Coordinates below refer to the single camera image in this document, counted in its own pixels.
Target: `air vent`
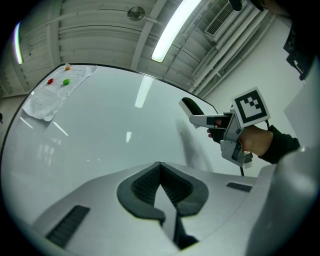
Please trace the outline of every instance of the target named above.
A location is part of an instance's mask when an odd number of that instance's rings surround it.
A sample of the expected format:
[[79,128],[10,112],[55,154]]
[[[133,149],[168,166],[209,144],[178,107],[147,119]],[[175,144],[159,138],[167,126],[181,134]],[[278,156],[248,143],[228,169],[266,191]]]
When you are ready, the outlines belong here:
[[221,25],[225,22],[225,20],[230,16],[230,14],[234,11],[231,4],[228,2],[225,7],[221,10],[221,12],[217,15],[217,17],[212,21],[212,23],[207,27],[206,33],[215,36],[215,33],[221,27]]
[[241,190],[244,192],[250,192],[250,190],[252,189],[252,186],[243,185],[243,184],[239,184],[239,183],[235,183],[235,182],[229,182],[226,186],[229,188],[232,188],[235,190]]
[[89,208],[76,205],[46,236],[57,246],[64,248],[74,235],[81,222],[89,212]]
[[241,11],[235,11],[231,4],[227,2],[205,29],[205,35],[209,40],[217,43],[240,13]]

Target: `black sleeve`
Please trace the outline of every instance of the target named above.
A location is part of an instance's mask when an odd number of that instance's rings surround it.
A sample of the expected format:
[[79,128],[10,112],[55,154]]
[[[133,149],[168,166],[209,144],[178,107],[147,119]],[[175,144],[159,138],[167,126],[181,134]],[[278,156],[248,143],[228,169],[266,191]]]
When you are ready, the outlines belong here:
[[267,152],[263,156],[259,156],[259,158],[271,164],[276,164],[285,154],[300,147],[297,138],[281,133],[273,125],[270,126],[268,131],[273,133],[273,139]]

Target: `ceiling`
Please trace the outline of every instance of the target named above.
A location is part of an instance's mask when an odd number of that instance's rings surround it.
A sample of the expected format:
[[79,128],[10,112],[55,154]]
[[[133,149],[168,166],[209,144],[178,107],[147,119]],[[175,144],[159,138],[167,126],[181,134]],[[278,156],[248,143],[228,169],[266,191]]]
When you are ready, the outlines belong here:
[[[21,21],[18,65],[13,36],[0,60],[0,97],[25,95],[62,63],[110,65],[148,74],[192,91],[195,71],[213,43],[204,31],[228,0],[202,0],[162,63],[151,60],[165,25],[182,0],[43,0]],[[132,7],[148,17],[131,21]]]

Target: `black vent grille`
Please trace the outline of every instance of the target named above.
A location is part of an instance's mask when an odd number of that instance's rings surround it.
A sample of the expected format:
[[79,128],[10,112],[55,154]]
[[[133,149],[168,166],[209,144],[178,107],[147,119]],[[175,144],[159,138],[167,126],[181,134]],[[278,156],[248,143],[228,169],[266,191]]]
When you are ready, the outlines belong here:
[[171,203],[175,206],[192,193],[193,186],[190,182],[174,174],[164,166],[162,168],[166,171],[161,173],[160,183]]
[[160,185],[159,168],[160,166],[158,165],[132,184],[134,195],[151,206],[155,205],[156,193]]
[[64,248],[88,214],[89,210],[90,209],[87,207],[76,205],[59,222],[59,224],[53,228],[46,238],[57,246]]
[[243,185],[243,184],[239,184],[239,183],[235,183],[235,182],[229,182],[226,186],[229,188],[232,188],[235,190],[241,190],[244,192],[250,192],[250,190],[252,189],[252,186]]
[[214,34],[218,31],[220,26],[225,22],[225,20],[230,16],[230,14],[234,11],[231,4],[228,2],[223,11],[221,11],[218,16],[214,19],[214,22],[206,29],[208,34],[214,36]]

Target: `cable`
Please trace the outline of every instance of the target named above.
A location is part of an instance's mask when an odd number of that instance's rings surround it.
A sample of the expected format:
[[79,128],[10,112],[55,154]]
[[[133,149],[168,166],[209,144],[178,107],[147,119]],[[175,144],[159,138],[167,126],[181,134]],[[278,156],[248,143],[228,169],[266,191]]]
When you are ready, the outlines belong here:
[[268,130],[269,130],[270,129],[269,121],[265,120],[265,122],[266,122],[266,126],[268,127]]

